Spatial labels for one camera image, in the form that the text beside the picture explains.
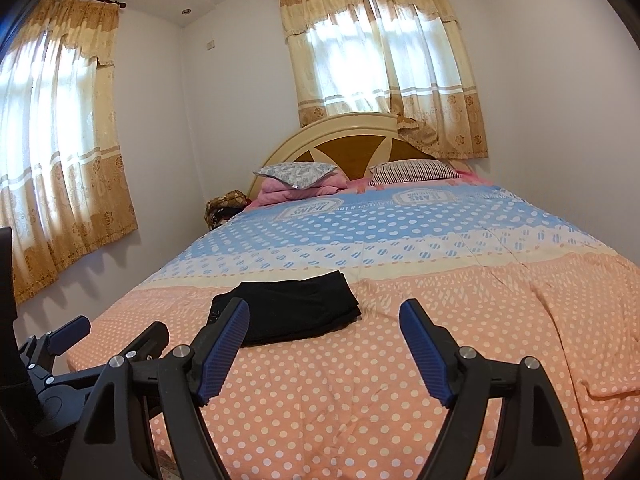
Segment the black pants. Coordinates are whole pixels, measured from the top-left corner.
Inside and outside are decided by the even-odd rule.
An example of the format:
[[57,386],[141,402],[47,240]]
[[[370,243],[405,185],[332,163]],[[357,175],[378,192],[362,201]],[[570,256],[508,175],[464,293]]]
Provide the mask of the black pants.
[[243,282],[213,298],[207,322],[215,323],[233,298],[244,300],[250,310],[245,347],[320,337],[361,315],[340,271],[299,281]]

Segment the beige curtain side window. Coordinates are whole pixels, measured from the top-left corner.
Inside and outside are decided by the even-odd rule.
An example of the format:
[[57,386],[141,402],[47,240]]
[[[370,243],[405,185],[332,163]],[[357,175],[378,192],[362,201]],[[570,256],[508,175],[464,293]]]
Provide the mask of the beige curtain side window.
[[40,0],[1,62],[1,223],[17,302],[138,227],[116,132],[120,9]]

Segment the polka dot bed quilt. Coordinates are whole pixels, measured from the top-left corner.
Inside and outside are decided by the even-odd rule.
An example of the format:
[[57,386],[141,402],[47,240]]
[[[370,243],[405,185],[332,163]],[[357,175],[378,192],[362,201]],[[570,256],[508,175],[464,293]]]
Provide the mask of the polka dot bed quilt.
[[537,358],[588,479],[639,431],[639,270],[504,188],[349,191],[238,214],[92,324],[72,370],[105,363],[149,324],[191,341],[243,282],[344,274],[360,318],[318,338],[241,350],[206,426],[235,479],[412,479],[445,418],[398,326],[409,298],[462,346]]

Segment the folded pink blanket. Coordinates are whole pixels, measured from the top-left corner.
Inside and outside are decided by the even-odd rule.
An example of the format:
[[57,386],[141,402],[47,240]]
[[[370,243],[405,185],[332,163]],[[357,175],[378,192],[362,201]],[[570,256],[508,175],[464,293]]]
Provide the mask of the folded pink blanket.
[[254,200],[246,207],[247,210],[272,206],[296,200],[306,200],[319,196],[333,195],[348,188],[349,180],[341,171],[334,171],[321,179],[310,188],[293,188],[275,178],[265,178]]

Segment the grey patterned pillow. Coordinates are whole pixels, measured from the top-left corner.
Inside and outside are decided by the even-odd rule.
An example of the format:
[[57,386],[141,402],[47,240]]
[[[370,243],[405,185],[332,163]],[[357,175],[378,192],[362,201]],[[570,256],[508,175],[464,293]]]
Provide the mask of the grey patterned pillow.
[[326,162],[279,162],[263,166],[254,175],[276,179],[296,190],[306,190],[335,170],[337,166]]

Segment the cream wooden headboard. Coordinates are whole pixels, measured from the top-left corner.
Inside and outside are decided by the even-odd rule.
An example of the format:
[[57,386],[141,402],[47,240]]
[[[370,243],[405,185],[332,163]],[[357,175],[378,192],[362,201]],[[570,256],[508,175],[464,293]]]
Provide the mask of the cream wooden headboard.
[[320,119],[286,139],[262,166],[326,162],[337,166],[348,180],[367,179],[370,183],[371,167],[404,159],[437,159],[454,168],[459,177],[472,174],[462,160],[438,159],[419,151],[399,135],[396,118],[382,113],[347,113]]

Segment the striped pillow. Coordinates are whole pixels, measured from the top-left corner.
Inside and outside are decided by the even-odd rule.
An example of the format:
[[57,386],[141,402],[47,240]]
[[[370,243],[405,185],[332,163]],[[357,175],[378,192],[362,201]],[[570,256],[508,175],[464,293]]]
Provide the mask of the striped pillow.
[[404,159],[370,168],[370,183],[374,186],[457,179],[458,173],[446,162],[437,159]]

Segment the beige curtain behind headboard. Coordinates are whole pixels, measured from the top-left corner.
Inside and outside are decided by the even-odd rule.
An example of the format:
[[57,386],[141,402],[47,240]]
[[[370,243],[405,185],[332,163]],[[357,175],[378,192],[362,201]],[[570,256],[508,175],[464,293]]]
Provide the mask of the beige curtain behind headboard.
[[488,155],[480,98],[449,0],[280,0],[298,118],[393,116],[444,159]]

